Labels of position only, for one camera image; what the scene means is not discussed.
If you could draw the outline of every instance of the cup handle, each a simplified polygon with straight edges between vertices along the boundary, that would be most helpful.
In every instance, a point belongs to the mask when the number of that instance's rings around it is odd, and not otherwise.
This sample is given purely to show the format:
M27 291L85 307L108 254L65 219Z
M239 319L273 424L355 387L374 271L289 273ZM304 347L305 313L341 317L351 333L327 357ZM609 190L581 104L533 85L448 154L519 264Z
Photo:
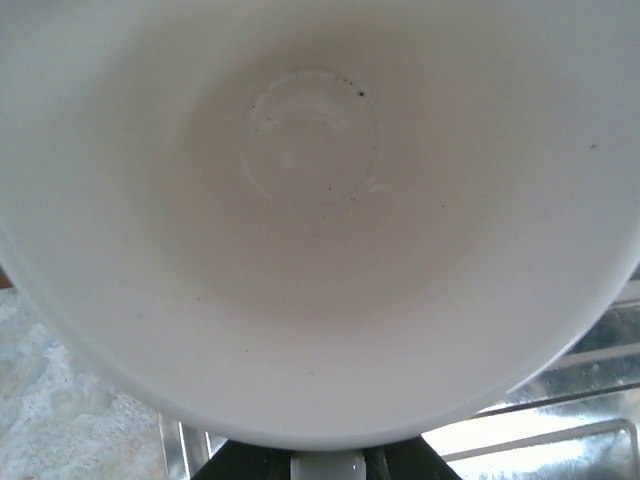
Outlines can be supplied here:
M291 480L366 480L361 451L296 453L291 458Z

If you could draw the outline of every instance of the white cup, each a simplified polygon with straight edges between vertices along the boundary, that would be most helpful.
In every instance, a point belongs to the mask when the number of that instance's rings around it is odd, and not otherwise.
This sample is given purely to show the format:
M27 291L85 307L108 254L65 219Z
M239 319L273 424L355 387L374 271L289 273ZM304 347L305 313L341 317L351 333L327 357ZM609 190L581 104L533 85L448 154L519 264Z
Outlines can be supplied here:
M0 5L0 261L122 387L358 449L544 367L639 258L636 0Z

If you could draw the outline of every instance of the granite countertop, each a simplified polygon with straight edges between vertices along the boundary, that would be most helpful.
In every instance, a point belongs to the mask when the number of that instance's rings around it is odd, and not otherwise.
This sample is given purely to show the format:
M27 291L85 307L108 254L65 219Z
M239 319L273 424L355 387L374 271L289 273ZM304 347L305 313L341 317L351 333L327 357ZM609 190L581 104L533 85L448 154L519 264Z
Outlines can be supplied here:
M158 415L0 290L0 480L162 480Z

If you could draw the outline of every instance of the stainless steel sink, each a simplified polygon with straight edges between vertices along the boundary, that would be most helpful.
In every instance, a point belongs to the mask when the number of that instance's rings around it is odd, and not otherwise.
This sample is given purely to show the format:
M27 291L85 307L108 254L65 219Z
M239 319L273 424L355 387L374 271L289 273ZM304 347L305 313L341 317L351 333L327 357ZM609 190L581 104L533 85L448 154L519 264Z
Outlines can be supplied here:
M463 479L640 480L640 275L567 355L497 405L423 434ZM169 480L226 439L160 416Z

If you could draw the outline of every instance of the white mug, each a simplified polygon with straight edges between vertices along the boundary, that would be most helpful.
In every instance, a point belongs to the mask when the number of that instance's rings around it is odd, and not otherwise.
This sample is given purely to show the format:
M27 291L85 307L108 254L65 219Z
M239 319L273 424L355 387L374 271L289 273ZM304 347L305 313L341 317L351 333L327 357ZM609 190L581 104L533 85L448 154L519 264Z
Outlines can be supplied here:
M0 262L219 435L357 451L459 420L640 257L636 3L4 2Z

